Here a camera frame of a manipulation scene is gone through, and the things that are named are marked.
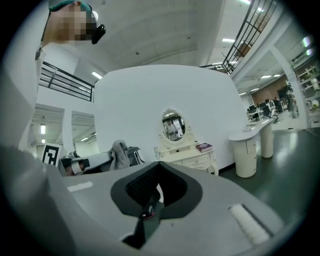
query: red object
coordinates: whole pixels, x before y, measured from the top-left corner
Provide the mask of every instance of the red object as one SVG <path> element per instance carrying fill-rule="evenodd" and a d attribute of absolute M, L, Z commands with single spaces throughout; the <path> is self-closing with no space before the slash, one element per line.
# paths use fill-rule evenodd
<path fill-rule="evenodd" d="M 200 145 L 195 146 L 201 153 L 207 152 L 209 150 L 212 150 L 214 146 L 208 144 L 208 143 L 202 143 Z"/>

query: gray cloth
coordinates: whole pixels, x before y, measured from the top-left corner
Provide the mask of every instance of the gray cloth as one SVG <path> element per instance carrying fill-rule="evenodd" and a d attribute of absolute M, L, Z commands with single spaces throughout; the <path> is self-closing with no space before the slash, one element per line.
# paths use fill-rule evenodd
<path fill-rule="evenodd" d="M 119 170 L 130 167 L 130 161 L 128 158 L 128 147 L 124 140 L 116 140 L 112 144 L 111 156 L 113 158 L 110 171 Z"/>

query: black railing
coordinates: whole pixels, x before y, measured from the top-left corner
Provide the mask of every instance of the black railing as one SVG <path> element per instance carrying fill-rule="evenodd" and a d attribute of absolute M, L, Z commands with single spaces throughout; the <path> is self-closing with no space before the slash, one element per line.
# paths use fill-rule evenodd
<path fill-rule="evenodd" d="M 230 75 L 264 30 L 277 4 L 276 0 L 250 0 L 243 23 L 224 61 L 219 64 L 201 66 L 200 68 L 217 70 Z"/>
<path fill-rule="evenodd" d="M 43 62 L 39 85 L 92 102 L 94 86 L 64 70 Z"/>

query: green floor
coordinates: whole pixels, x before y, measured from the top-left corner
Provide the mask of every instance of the green floor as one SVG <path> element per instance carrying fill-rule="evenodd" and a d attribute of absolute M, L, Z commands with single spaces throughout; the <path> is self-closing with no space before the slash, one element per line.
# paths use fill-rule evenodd
<path fill-rule="evenodd" d="M 287 224 L 306 212 L 320 176 L 320 128 L 275 130 L 274 153 L 261 157 L 257 138 L 256 174 L 240 178 L 236 169 L 220 174 L 273 208 Z"/>

